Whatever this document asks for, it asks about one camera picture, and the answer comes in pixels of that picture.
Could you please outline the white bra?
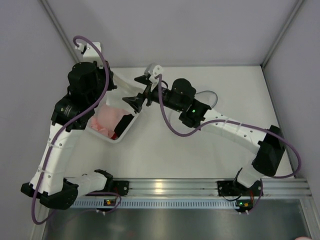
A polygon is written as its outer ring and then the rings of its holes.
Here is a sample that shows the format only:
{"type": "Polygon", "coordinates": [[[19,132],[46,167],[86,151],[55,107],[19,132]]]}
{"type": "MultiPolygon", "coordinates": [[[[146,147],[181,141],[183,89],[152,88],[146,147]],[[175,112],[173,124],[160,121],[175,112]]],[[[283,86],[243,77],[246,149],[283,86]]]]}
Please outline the white bra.
{"type": "Polygon", "coordinates": [[[126,103],[123,98],[135,97],[138,93],[142,93],[142,88],[132,85],[123,75],[113,72],[113,83],[117,86],[116,89],[107,91],[105,95],[105,103],[113,108],[124,109],[129,113],[134,113],[134,109],[126,103]]]}

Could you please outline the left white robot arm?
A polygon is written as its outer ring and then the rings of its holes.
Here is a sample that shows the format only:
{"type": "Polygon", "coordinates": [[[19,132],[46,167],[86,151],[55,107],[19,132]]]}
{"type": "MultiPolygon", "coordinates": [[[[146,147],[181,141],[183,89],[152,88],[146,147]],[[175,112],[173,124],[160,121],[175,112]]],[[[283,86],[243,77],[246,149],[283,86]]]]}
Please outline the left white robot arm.
{"type": "Polygon", "coordinates": [[[80,62],[67,78],[67,93],[54,106],[40,165],[31,181],[21,186],[22,193],[54,210],[67,210],[78,197],[91,192],[109,191],[113,181],[113,176],[101,169],[76,178],[65,177],[74,147],[104,97],[106,79],[111,81],[113,72],[107,62],[103,68],[96,62],[80,62]]]}

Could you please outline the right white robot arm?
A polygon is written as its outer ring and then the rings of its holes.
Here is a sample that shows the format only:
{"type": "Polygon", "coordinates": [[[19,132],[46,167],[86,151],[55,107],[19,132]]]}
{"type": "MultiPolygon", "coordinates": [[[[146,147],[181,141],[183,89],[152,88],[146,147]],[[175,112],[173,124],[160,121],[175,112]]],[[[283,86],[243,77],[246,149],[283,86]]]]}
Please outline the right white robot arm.
{"type": "Polygon", "coordinates": [[[124,97],[123,101],[137,113],[141,112],[143,105],[158,103],[162,114],[165,113],[164,108],[178,112],[178,119],[192,130],[191,134],[197,131],[216,134],[253,153],[255,158],[242,167],[235,178],[240,185],[250,188],[264,176],[275,178],[285,152],[282,133],[277,126],[258,128],[217,112],[196,99],[196,89],[185,78],[176,79],[171,89],[152,86],[147,76],[139,76],[134,80],[146,88],[136,96],[124,97]]]}

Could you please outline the black garment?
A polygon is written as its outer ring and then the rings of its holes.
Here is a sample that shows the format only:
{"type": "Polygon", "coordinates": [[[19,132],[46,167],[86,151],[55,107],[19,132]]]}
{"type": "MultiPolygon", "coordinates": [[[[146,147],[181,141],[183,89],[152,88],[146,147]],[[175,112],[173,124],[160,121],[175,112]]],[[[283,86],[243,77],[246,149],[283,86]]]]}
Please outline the black garment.
{"type": "Polygon", "coordinates": [[[116,134],[118,138],[126,130],[126,128],[129,126],[133,118],[134,116],[132,114],[127,114],[122,116],[122,118],[114,128],[114,134],[116,134]]]}

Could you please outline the white plastic basket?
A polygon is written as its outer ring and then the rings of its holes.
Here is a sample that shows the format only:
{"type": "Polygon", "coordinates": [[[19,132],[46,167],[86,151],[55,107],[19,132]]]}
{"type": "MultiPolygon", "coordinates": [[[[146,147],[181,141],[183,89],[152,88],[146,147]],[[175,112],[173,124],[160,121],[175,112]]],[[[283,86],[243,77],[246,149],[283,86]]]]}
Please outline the white plastic basket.
{"type": "Polygon", "coordinates": [[[89,119],[86,130],[109,142],[120,142],[139,114],[122,99],[104,99],[89,119]]]}

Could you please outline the pink garment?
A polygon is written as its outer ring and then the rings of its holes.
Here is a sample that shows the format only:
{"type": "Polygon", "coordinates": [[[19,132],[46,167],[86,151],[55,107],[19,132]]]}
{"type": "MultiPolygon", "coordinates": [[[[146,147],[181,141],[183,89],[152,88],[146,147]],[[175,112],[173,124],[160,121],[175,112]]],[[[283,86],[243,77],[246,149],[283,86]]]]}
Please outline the pink garment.
{"type": "Polygon", "coordinates": [[[122,116],[130,113],[124,109],[111,107],[104,104],[100,107],[97,115],[90,120],[90,127],[101,135],[112,139],[115,134],[114,130],[122,116]]]}

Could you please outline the red garment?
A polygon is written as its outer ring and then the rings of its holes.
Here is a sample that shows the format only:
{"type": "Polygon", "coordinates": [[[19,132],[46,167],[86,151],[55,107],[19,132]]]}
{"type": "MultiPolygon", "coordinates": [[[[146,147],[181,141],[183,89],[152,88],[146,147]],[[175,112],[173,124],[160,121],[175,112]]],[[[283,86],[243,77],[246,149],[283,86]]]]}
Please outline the red garment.
{"type": "Polygon", "coordinates": [[[113,140],[117,139],[118,136],[116,134],[114,134],[112,137],[111,137],[113,140]]]}

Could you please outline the left aluminium frame post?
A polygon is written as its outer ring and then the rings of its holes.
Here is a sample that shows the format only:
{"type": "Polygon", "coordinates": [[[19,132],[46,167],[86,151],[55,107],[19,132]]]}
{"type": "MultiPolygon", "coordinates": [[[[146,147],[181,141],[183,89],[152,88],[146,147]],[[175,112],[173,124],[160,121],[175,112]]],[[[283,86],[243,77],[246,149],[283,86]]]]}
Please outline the left aluminium frame post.
{"type": "Polygon", "coordinates": [[[48,16],[51,24],[53,25],[53,27],[59,37],[59,39],[61,40],[62,44],[64,45],[68,55],[71,57],[71,59],[73,60],[73,62],[75,64],[79,63],[81,61],[81,59],[76,54],[72,43],[68,39],[61,23],[59,22],[58,18],[56,17],[56,14],[54,13],[49,1],[48,0],[39,0],[38,2],[40,3],[41,7],[43,8],[45,14],[48,16]]]}

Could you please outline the aluminium frame post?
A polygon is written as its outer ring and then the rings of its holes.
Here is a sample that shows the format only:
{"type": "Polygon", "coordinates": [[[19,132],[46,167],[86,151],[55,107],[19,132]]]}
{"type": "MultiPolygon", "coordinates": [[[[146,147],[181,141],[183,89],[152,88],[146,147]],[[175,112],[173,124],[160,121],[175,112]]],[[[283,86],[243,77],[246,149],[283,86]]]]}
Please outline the aluminium frame post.
{"type": "Polygon", "coordinates": [[[45,14],[48,16],[51,24],[53,25],[53,27],[59,37],[59,39],[61,40],[62,44],[64,45],[68,55],[71,57],[71,59],[73,60],[73,62],[75,64],[79,63],[81,61],[81,59],[76,54],[72,43],[68,39],[61,23],[59,22],[58,18],[56,17],[56,14],[54,13],[49,1],[48,0],[39,0],[38,2],[40,3],[41,7],[43,8],[45,14]]]}
{"type": "Polygon", "coordinates": [[[303,8],[304,4],[306,3],[305,0],[295,0],[292,9],[289,11],[287,17],[285,18],[284,23],[281,25],[279,32],[277,33],[274,41],[272,42],[270,48],[268,49],[260,67],[264,70],[268,63],[270,62],[271,58],[275,54],[277,48],[282,43],[283,39],[285,38],[288,30],[294,23],[295,19],[297,18],[298,14],[300,13],[301,9],[303,8]]]}

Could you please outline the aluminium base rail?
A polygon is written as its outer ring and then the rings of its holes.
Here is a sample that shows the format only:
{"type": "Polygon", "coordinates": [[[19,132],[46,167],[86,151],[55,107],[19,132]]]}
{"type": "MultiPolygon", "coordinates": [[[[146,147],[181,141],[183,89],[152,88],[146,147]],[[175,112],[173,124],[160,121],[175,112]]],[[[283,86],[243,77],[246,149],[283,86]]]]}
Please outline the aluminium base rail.
{"type": "Polygon", "coordinates": [[[81,196],[107,196],[118,194],[121,197],[266,197],[272,199],[300,199],[312,196],[309,184],[302,178],[273,179],[256,181],[246,188],[231,179],[147,179],[116,178],[98,183],[85,183],[75,178],[64,179],[62,191],[81,196]]]}

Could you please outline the right aluminium frame post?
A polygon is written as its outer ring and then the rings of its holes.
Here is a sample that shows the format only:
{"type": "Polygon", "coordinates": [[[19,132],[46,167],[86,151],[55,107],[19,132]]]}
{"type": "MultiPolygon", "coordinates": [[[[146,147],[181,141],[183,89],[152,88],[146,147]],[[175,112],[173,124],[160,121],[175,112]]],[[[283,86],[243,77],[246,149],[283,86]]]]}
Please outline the right aluminium frame post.
{"type": "Polygon", "coordinates": [[[288,30],[294,23],[295,19],[297,18],[298,14],[300,13],[301,9],[303,8],[304,4],[306,3],[305,0],[295,0],[292,9],[289,11],[287,17],[285,18],[284,23],[281,25],[279,32],[277,33],[274,41],[272,42],[270,48],[268,49],[260,67],[264,70],[268,63],[270,62],[271,58],[275,54],[277,48],[282,43],[283,39],[285,38],[288,30]]]}

